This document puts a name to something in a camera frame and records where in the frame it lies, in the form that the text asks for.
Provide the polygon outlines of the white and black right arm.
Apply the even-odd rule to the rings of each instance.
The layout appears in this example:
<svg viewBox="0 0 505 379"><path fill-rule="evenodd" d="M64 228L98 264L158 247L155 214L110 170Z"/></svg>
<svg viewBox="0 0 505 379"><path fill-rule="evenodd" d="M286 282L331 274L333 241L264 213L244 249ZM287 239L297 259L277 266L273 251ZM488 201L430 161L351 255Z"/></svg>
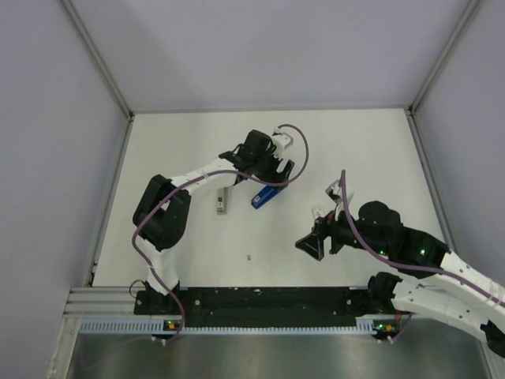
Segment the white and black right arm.
<svg viewBox="0 0 505 379"><path fill-rule="evenodd" d="M416 313L458 328L504 355L504 288L464 262L444 242L403 225L384 203L362 205L354 219L332 211L315 220L297 249L320 261L324 241L330 252L349 246L369 252L396 270L368 282L368 303L377 312Z"/></svg>

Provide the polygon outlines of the grey and black stapler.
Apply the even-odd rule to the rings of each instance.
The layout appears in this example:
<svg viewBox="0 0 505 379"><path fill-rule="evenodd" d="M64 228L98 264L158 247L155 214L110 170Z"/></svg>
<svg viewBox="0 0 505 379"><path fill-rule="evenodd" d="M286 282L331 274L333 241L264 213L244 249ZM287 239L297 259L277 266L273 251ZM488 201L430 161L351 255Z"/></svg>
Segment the grey and black stapler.
<svg viewBox="0 0 505 379"><path fill-rule="evenodd" d="M231 201L230 187L222 188L217 191L216 195L216 213L218 216L225 216L228 213Z"/></svg>

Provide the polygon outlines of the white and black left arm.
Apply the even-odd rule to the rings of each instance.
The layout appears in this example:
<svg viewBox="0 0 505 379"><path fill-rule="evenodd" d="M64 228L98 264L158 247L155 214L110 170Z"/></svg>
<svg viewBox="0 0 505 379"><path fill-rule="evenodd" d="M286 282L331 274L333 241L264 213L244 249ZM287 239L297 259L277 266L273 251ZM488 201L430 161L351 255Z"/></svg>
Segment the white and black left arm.
<svg viewBox="0 0 505 379"><path fill-rule="evenodd" d="M294 142L287 129L289 125L280 125L270 135L254 129L244 142L199 169L172 178L158 174L149 181L133 213L132 237L133 248L148 266L145 305L162 313L178 306L176 246L192 203L251 179L264 186L252 199L253 207L259 208L287 187L294 169L292 160L282 158Z"/></svg>

